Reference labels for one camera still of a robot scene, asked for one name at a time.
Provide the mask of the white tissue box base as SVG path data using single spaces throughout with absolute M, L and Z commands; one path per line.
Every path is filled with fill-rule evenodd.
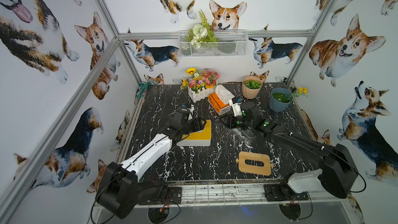
M 182 140 L 176 144 L 179 147 L 209 147 L 211 140 Z

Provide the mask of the yellow tissue box lid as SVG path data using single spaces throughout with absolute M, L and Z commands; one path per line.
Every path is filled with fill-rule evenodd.
M 202 131 L 184 135 L 183 138 L 189 141 L 211 141 L 211 121 L 206 120 L 206 124 Z

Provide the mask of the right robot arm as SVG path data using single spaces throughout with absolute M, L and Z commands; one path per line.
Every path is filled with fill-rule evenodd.
M 287 180 L 291 190 L 297 194 L 324 190 L 340 199 L 350 195 L 359 172 L 345 146 L 319 143 L 290 131 L 280 122 L 264 119 L 252 102 L 238 107 L 240 115 L 229 113 L 221 117 L 227 128 L 248 130 L 259 139 L 294 150 L 317 167 L 313 171 L 293 173 Z

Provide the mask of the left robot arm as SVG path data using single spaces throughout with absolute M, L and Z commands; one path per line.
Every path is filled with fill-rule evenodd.
M 155 178 L 141 182 L 140 179 L 174 144 L 205 129 L 206 120 L 194 118 L 192 111 L 186 107 L 178 108 L 173 119 L 144 148 L 120 164 L 110 163 L 103 173 L 94 202 L 119 219 L 126 218 L 139 203 L 170 202 L 165 181 Z

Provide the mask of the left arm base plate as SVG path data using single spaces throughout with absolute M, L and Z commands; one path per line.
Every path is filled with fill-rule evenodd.
M 169 204 L 169 203 L 177 203 L 180 204 L 182 199 L 182 187 L 167 187 L 166 189 L 162 189 L 160 194 L 153 200 L 147 201 L 150 205 L 160 205 L 160 204 Z

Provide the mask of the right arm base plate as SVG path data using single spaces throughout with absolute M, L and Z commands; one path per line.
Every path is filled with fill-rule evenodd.
M 307 192 L 296 193 L 287 184 L 265 184 L 264 191 L 268 202 L 309 200 Z

